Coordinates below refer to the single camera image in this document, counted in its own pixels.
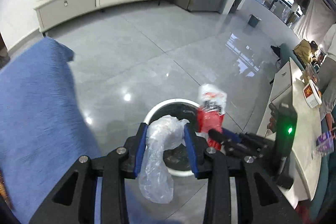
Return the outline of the blue shaggy rug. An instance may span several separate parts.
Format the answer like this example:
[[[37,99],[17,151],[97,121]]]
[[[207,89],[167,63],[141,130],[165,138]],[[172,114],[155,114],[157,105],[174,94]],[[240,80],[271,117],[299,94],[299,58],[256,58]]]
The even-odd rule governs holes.
[[[28,223],[79,157],[101,155],[77,104],[73,58],[43,38],[1,70],[1,223]]]

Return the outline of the white rimmed trash bin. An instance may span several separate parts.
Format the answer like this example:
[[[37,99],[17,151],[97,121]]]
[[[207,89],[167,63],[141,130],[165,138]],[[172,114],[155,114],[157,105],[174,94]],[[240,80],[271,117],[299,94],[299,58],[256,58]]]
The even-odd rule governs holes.
[[[184,128],[198,129],[199,104],[182,98],[162,101],[146,115],[148,125],[142,173],[150,178],[160,175],[190,177],[193,175],[184,141]]]

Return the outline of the grey small bin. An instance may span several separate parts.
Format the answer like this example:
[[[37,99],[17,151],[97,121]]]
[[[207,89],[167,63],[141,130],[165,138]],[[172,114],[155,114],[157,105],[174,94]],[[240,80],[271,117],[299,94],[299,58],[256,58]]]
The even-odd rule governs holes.
[[[258,16],[254,15],[254,14],[251,14],[251,15],[250,15],[250,18],[249,18],[249,20],[248,20],[248,24],[249,24],[251,27],[253,27],[253,28],[257,27],[257,25],[258,25],[260,22],[261,22],[261,19],[260,19]]]

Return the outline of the red white snack wrapper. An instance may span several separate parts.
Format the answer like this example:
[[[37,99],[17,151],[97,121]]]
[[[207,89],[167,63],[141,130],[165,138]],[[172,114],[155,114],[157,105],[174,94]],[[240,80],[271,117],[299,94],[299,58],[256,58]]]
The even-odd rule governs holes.
[[[198,133],[207,140],[210,147],[220,151],[222,145],[209,137],[211,129],[222,133],[226,114],[227,93],[212,84],[203,84],[198,91],[199,108],[197,112]]]

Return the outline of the seated person in yellow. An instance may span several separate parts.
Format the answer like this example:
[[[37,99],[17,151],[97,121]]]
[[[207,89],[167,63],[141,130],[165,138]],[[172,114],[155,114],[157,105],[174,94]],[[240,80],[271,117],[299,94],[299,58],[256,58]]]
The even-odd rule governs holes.
[[[314,40],[311,42],[303,39],[294,48],[294,54],[299,59],[300,63],[306,67],[308,64],[317,61],[316,52],[318,52],[319,46]]]

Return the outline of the red white box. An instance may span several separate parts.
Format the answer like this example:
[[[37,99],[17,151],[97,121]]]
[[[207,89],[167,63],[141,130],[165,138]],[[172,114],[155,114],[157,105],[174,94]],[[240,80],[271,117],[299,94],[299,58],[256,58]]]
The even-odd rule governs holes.
[[[311,79],[308,80],[303,88],[303,96],[310,108],[319,107],[322,104],[321,94],[318,87]]]

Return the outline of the white coffee table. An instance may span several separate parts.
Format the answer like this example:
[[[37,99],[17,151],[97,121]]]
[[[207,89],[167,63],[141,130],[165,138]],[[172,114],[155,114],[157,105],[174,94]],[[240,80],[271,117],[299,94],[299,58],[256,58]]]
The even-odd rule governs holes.
[[[268,103],[279,106],[290,101],[297,112],[297,125],[290,154],[290,176],[293,186],[280,190],[293,207],[298,201],[312,200],[317,190],[322,158],[315,155],[316,140],[321,134],[321,120],[318,107],[310,108],[303,89],[303,73],[290,59],[276,74]]]

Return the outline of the clear plastic bag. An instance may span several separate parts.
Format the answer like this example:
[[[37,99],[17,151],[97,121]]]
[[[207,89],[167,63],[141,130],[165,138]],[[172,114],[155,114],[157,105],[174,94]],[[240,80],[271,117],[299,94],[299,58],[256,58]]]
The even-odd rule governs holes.
[[[146,132],[146,148],[138,175],[141,194],[153,203],[170,203],[174,195],[174,180],[169,173],[163,154],[175,149],[184,141],[187,119],[179,120],[165,115],[152,122]]]

